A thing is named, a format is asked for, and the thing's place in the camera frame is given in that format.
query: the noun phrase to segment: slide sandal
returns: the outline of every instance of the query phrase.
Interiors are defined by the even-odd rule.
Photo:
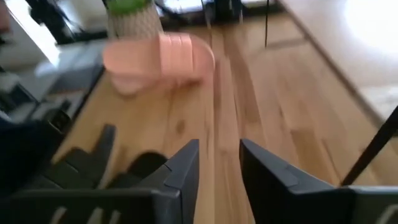
[[[123,95],[158,84],[202,81],[215,70],[210,46],[199,37],[183,33],[111,42],[104,49],[103,60],[112,83]]]

